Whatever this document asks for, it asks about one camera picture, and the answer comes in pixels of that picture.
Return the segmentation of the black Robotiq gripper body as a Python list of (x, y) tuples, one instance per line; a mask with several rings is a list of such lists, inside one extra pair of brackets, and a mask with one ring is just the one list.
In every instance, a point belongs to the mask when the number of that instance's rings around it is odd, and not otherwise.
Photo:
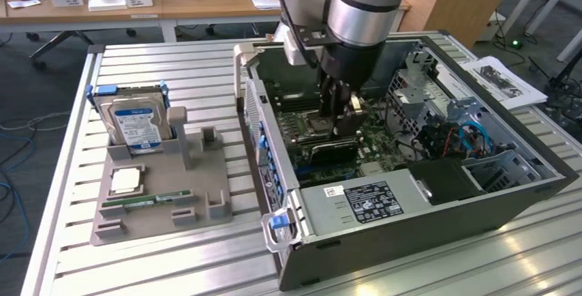
[(347, 43), (325, 45), (320, 58), (323, 72), (359, 91), (372, 75), (383, 45), (383, 42), (367, 47)]

